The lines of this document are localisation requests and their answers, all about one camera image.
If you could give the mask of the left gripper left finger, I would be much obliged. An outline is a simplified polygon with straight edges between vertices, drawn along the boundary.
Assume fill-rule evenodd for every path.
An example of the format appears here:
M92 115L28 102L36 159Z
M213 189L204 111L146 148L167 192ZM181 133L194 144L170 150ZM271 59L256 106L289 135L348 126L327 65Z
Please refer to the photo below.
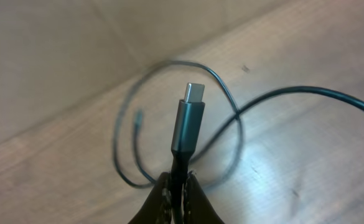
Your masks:
M169 173L163 172L129 224L170 224L172 220Z

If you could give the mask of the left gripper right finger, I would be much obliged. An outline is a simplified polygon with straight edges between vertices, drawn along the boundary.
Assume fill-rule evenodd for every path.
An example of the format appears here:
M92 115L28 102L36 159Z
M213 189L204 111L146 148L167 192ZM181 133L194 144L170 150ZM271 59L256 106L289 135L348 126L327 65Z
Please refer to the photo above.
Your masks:
M192 172L184 184L183 210L185 224L224 224Z

